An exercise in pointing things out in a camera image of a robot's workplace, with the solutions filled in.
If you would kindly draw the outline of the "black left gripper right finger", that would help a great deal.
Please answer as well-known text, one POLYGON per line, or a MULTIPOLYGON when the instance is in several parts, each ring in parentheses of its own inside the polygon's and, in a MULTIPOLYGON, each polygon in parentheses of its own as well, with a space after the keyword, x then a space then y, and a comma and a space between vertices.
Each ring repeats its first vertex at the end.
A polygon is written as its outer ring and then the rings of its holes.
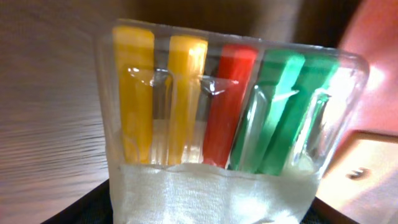
POLYGON ((319 198, 315 198, 301 224, 358 224, 335 210, 319 198))

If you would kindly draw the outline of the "clear screwdriver set case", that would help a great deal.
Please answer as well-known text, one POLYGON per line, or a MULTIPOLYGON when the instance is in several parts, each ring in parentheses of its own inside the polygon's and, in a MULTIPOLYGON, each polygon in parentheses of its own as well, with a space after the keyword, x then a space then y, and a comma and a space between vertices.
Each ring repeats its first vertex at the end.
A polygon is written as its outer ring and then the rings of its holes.
POLYGON ((369 77, 349 52, 126 19, 95 61, 115 223, 300 223, 369 77))

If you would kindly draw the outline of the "orange scraper wooden handle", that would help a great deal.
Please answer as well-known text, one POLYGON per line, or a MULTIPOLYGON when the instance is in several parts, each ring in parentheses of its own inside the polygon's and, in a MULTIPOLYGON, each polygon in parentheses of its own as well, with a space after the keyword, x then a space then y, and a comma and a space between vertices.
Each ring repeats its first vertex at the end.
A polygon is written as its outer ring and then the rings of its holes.
POLYGON ((369 81, 317 198, 358 223, 397 223, 397 0, 362 1, 340 49, 369 62, 369 81))

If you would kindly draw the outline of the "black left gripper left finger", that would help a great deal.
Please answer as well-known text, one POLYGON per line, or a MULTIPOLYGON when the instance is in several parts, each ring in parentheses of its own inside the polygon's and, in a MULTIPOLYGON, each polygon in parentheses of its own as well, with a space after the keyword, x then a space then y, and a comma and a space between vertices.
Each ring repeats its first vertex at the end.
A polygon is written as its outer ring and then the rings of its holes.
POLYGON ((42 224, 112 224, 109 180, 42 222, 42 224))

